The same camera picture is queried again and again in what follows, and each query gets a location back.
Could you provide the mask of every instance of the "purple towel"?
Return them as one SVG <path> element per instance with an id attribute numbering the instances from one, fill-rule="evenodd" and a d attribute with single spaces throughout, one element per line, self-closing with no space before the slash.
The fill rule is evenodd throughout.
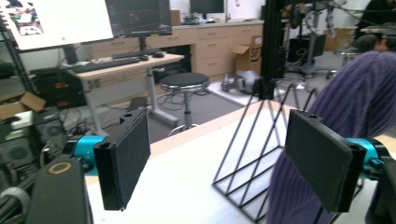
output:
<path id="1" fill-rule="evenodd" d="M 396 53 L 369 51 L 319 94 L 310 113 L 343 137 L 375 137 L 396 126 Z M 285 153 L 274 168 L 268 224 L 314 223 L 320 201 Z M 326 211 L 319 223 L 328 223 Z"/>

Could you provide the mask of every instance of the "black metal frame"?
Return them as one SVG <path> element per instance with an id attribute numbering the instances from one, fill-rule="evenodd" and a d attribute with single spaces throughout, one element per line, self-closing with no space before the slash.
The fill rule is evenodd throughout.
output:
<path id="1" fill-rule="evenodd" d="M 271 80 L 271 84 L 273 86 L 276 86 L 276 79 Z M 297 86 L 294 84 L 289 85 L 288 89 L 285 92 L 283 99 L 281 99 L 281 97 L 279 97 L 280 107 L 277 111 L 274 110 L 271 101 L 262 100 L 260 102 L 260 107 L 258 108 L 257 114 L 254 118 L 253 125 L 250 128 L 250 131 L 248 133 L 248 136 L 247 136 L 247 139 L 246 139 L 246 142 L 245 142 L 243 148 L 241 148 L 239 158 L 236 160 L 236 165 L 235 165 L 233 171 L 231 171 L 227 175 L 220 176 L 220 173 L 224 169 L 226 161 L 229 159 L 228 158 L 229 153 L 230 153 L 231 148 L 233 147 L 234 141 L 240 132 L 240 128 L 241 128 L 242 124 L 245 121 L 251 101 L 252 101 L 253 97 L 257 94 L 253 94 L 250 97 L 250 99 L 247 103 L 247 107 L 245 108 L 242 118 L 240 119 L 240 121 L 237 125 L 237 128 L 235 130 L 235 133 L 233 134 L 233 138 L 230 142 L 230 145 L 228 146 L 228 148 L 226 150 L 226 153 L 220 163 L 219 169 L 218 169 L 216 176 L 214 178 L 213 187 L 220 194 L 222 194 L 224 197 L 226 197 L 226 199 L 230 203 L 232 203 L 236 208 L 238 208 L 247 218 L 249 218 L 251 221 L 253 221 L 255 223 L 262 222 L 263 219 L 265 218 L 266 207 L 268 205 L 268 200 L 267 200 L 268 192 L 267 191 L 268 191 L 269 185 L 267 184 L 267 186 L 260 189 L 258 192 L 251 192 L 250 189 L 251 189 L 252 185 L 258 183 L 260 178 L 265 178 L 265 175 L 270 174 L 269 172 L 272 170 L 276 160 L 271 161 L 270 159 L 267 160 L 267 158 L 269 156 L 271 156 L 271 154 L 273 154 L 274 152 L 276 152 L 276 151 L 280 152 L 284 148 L 284 146 L 282 145 L 283 142 L 281 141 L 280 136 L 279 136 L 279 131 L 277 129 L 277 125 L 278 125 L 277 122 L 280 119 L 280 117 L 282 117 L 285 127 L 287 126 L 287 117 L 285 114 L 284 105 L 285 105 L 285 102 L 291 92 L 293 92 L 297 107 L 299 107 L 299 102 L 297 101 L 297 88 L 296 87 Z M 318 93 L 317 93 L 316 89 L 309 91 L 309 96 L 304 104 L 303 110 L 306 110 L 312 97 L 314 95 L 316 96 L 317 94 Z M 264 106 L 265 102 L 267 102 L 267 104 L 268 104 L 269 111 L 271 114 L 271 119 L 272 119 L 272 125 L 270 128 L 270 132 L 266 136 L 265 143 L 262 146 L 262 151 L 261 151 L 260 156 L 256 159 L 242 165 L 241 161 L 246 156 L 245 152 L 248 149 L 248 143 L 250 141 L 251 134 L 255 129 L 255 125 L 257 123 L 258 117 L 260 116 L 260 113 L 262 112 L 262 107 Z M 270 139 L 273 137 L 273 134 L 276 137 L 277 146 L 270 147 L 269 142 L 270 142 Z M 262 167 L 260 167 L 260 165 L 264 161 L 265 162 L 270 161 L 272 164 L 262 168 Z M 237 178 L 239 175 L 246 176 L 246 174 L 247 174 L 246 171 L 249 169 L 253 169 L 250 173 L 249 180 L 243 182 L 242 184 L 240 184 L 238 186 L 235 186 L 234 185 L 235 178 Z M 250 211 L 254 205 L 258 205 L 260 208 L 257 209 L 256 211 Z"/>

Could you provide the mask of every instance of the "open cardboard box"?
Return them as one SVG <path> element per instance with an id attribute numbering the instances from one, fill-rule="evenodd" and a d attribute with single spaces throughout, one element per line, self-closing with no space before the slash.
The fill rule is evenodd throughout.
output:
<path id="1" fill-rule="evenodd" d="M 0 105 L 0 120 L 14 117 L 14 115 L 29 110 L 41 111 L 44 109 L 46 101 L 32 94 L 29 91 L 10 95 L 1 95 L 0 101 L 16 101 L 14 103 Z"/>
<path id="2" fill-rule="evenodd" d="M 262 70 L 262 36 L 251 37 L 250 45 L 236 45 L 233 47 L 236 55 L 235 71 L 253 70 L 260 75 Z"/>

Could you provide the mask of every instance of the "black monitor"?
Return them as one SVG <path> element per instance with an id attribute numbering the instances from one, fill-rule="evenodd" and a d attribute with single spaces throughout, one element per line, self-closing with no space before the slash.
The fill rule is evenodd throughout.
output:
<path id="1" fill-rule="evenodd" d="M 204 19 L 207 13 L 224 13 L 224 0 L 190 0 L 190 12 L 202 14 Z"/>
<path id="2" fill-rule="evenodd" d="M 105 0 L 3 0 L 0 13 L 20 51 L 113 38 Z"/>
<path id="3" fill-rule="evenodd" d="M 115 37 L 171 35 L 169 0 L 106 0 Z"/>

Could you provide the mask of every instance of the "desk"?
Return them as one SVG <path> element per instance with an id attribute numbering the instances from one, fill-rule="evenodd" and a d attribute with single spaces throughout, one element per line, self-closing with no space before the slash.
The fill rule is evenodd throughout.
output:
<path id="1" fill-rule="evenodd" d="M 251 121 L 258 108 L 258 103 L 252 105 L 247 112 L 247 119 Z M 267 108 L 267 106 L 263 108 L 258 129 L 269 129 Z M 89 180 L 88 192 L 94 222 L 96 224 L 251 223 L 212 187 L 213 178 L 242 112 L 243 109 L 234 111 L 152 144 L 151 158 L 140 176 L 127 209 L 123 212 L 104 211 L 99 183 L 95 179 Z M 367 191 L 363 191 L 360 195 L 366 202 L 371 200 L 374 189 L 372 185 L 375 183 L 367 185 L 365 188 Z M 352 206 L 355 206 L 352 210 L 360 210 L 365 215 L 365 210 L 361 209 L 359 201 L 354 202 Z M 351 219 L 345 217 L 344 220 L 361 219 L 361 217 L 356 218 L 355 214 L 350 215 Z"/>
<path id="2" fill-rule="evenodd" d="M 68 72 L 70 74 L 78 77 L 81 80 L 82 88 L 84 90 L 84 96 L 87 101 L 87 106 L 93 119 L 94 133 L 98 135 L 107 135 L 107 133 L 102 129 L 99 117 L 96 113 L 97 106 L 144 91 L 149 91 L 150 106 L 148 107 L 148 109 L 152 114 L 158 115 L 161 118 L 177 123 L 178 118 L 166 114 L 158 109 L 157 94 L 155 91 L 154 77 L 152 75 L 152 67 L 167 63 L 178 62 L 183 58 L 184 57 L 180 55 L 165 54 L 163 58 L 152 58 L 150 56 L 149 60 L 145 62 L 132 63 L 86 73 L 75 74 L 72 70 L 69 70 Z M 117 83 L 117 85 L 99 88 L 92 87 L 92 82 L 100 78 L 120 76 L 125 73 L 132 73 L 141 69 L 147 69 L 146 77 L 120 82 Z"/>

